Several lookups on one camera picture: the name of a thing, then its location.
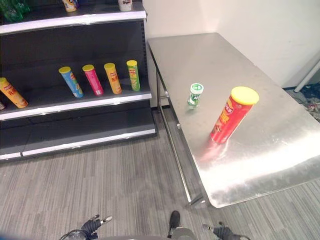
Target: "yellow pringles can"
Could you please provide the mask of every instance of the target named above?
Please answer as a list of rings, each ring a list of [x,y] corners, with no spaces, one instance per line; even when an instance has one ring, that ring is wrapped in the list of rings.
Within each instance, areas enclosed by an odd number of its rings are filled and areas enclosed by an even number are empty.
[[[129,77],[131,81],[131,87],[133,91],[140,90],[138,63],[136,60],[129,60],[126,62],[129,71]]]
[[[0,91],[3,92],[19,109],[23,109],[28,105],[28,102],[5,77],[0,77]]]
[[[106,63],[104,65],[104,70],[109,79],[112,92],[114,94],[120,94],[122,92],[122,89],[121,89],[118,74],[116,71],[116,65],[112,62]]]

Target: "green bottle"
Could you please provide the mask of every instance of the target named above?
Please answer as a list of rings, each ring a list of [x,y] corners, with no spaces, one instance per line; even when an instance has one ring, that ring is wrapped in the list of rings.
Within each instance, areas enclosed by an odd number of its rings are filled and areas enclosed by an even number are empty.
[[[11,0],[11,3],[21,14],[27,14],[30,12],[30,7],[25,0]]]
[[[21,21],[24,17],[14,8],[10,0],[0,0],[1,13],[9,22]]]

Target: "metal shelf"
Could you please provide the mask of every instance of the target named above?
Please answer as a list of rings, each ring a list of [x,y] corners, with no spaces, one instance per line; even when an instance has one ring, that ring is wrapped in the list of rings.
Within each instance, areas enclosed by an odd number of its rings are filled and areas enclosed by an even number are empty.
[[[156,134],[149,107],[1,130],[0,160]]]
[[[122,87],[121,94],[113,94],[109,83],[105,83],[102,85],[104,88],[104,94],[102,96],[95,96],[89,84],[81,84],[84,92],[82,98],[75,98],[67,84],[22,92],[21,94],[29,103],[28,106],[19,109],[13,103],[8,103],[6,108],[0,112],[0,121],[85,108],[118,105],[152,98],[148,81],[145,79],[140,82],[140,91],[133,91],[131,89],[128,78],[122,79],[120,83]]]
[[[120,11],[117,5],[106,4],[82,5],[74,12],[66,12],[63,7],[45,8],[32,11],[25,16],[23,22],[1,25],[0,35],[76,25],[134,21],[146,17],[147,13],[141,2],[134,2],[132,11]]]

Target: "orange pringles can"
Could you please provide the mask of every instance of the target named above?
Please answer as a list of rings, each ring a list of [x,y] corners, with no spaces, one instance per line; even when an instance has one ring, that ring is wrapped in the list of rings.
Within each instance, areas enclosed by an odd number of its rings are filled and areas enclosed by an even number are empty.
[[[252,88],[234,87],[210,133],[211,140],[218,144],[225,143],[258,101],[259,95]]]
[[[28,102],[17,92],[14,86],[5,77],[0,77],[0,90],[11,100],[19,109],[23,109]]]
[[[105,70],[106,75],[109,79],[112,92],[114,94],[120,94],[122,92],[122,89],[120,86],[120,82],[119,82],[119,78],[118,78],[118,74],[117,74],[117,70],[116,70],[116,65],[112,62],[106,63],[104,65],[104,70]]]

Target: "chip can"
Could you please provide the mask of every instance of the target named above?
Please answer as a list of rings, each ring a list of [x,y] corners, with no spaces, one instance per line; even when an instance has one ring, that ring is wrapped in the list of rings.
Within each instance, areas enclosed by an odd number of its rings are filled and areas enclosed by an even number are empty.
[[[86,78],[88,79],[90,86],[96,96],[101,96],[104,94],[104,89],[101,86],[101,83],[96,74],[95,67],[91,64],[84,65],[82,67]]]
[[[17,92],[14,86],[5,77],[0,77],[0,90],[11,100],[19,109],[23,109],[28,102]]]
[[[82,98],[84,96],[84,92],[82,91],[75,75],[71,71],[69,66],[63,66],[59,68],[59,73],[62,75],[66,84],[68,84],[71,92],[76,98]]]
[[[126,65],[129,71],[132,90],[139,91],[140,81],[139,81],[139,73],[138,73],[138,63],[136,60],[129,60],[126,62]]]
[[[252,88],[234,87],[210,133],[211,140],[218,144],[225,143],[258,101],[259,95]]]
[[[112,62],[106,63],[104,65],[104,70],[106,72],[106,75],[108,77],[112,92],[114,94],[120,94],[122,92],[117,70],[116,70],[116,65]]]

